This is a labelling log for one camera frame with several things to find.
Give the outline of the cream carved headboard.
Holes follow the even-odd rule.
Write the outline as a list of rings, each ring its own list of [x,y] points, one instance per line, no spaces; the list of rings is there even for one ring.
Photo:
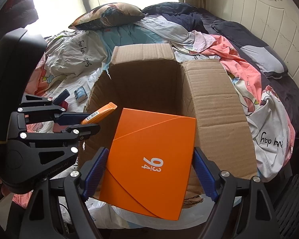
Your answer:
[[[284,60],[299,87],[299,9],[292,0],[184,1],[249,29]]]

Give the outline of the hanging dark garment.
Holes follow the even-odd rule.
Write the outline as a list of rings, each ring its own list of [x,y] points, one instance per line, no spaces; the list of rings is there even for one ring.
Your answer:
[[[12,0],[0,10],[0,40],[15,29],[25,28],[39,19],[34,0]]]

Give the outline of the dark navy blanket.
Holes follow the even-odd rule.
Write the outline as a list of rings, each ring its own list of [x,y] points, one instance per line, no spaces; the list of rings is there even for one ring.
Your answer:
[[[288,75],[280,56],[263,40],[239,23],[214,16],[203,8],[188,3],[165,2],[142,10],[147,16],[161,15],[183,26],[187,31],[200,31],[225,37],[239,56],[260,72],[261,87],[270,86],[284,105],[296,135],[299,135],[299,88]]]

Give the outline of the starry night small box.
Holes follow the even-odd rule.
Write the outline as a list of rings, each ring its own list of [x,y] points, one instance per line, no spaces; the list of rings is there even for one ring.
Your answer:
[[[77,103],[81,103],[88,98],[88,95],[83,86],[80,86],[74,91],[74,96]]]

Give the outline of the dark patterned pillow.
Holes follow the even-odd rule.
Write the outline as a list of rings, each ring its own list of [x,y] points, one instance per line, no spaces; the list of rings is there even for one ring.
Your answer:
[[[81,15],[68,28],[74,30],[100,30],[134,23],[145,16],[146,14],[134,5],[128,3],[108,3]]]

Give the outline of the red embossed gift box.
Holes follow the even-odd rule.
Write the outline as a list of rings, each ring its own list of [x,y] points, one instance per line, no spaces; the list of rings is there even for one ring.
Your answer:
[[[60,104],[59,104],[60,107],[64,108],[65,110],[67,110],[68,108],[68,102],[66,102],[65,100],[62,101]]]

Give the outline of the dark blue shampoo bottle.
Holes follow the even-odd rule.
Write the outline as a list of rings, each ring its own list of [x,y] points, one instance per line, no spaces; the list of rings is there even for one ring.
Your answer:
[[[52,100],[52,103],[54,105],[61,105],[68,97],[70,96],[70,93],[67,89],[64,89],[56,98]]]

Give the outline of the cartoon star print duvet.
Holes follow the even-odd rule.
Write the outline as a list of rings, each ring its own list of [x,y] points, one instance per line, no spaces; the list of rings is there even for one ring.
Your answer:
[[[62,31],[46,39],[47,49],[35,68],[25,92],[55,99],[64,90],[67,110],[83,112],[87,98],[79,102],[74,91],[83,87],[89,96],[102,71],[108,69],[111,52],[100,31]]]

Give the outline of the small orange tube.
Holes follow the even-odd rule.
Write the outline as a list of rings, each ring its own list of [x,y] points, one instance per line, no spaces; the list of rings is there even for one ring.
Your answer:
[[[113,102],[110,102],[86,117],[81,124],[87,125],[91,123],[98,123],[116,109],[117,105],[115,105]]]

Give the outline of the white plastic bag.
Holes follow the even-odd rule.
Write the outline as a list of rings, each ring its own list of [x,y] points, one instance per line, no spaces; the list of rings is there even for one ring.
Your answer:
[[[142,228],[137,225],[124,220],[105,202],[89,198],[86,202],[86,207],[90,216],[97,228],[100,229],[136,229]]]

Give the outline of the brown cardboard box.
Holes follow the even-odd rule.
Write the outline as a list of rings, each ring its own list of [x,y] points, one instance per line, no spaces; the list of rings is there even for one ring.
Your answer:
[[[126,210],[171,215],[203,193],[192,166],[195,147],[221,170],[249,179],[254,144],[238,95],[215,59],[179,63],[169,44],[114,48],[86,112],[114,103],[100,132],[86,140],[79,165],[110,150],[104,182],[93,195]]]

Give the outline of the orange paper envelope box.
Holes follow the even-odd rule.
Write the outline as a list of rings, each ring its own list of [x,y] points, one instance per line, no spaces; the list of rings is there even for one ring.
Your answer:
[[[195,137],[195,118],[123,109],[100,201],[141,215],[178,220]]]

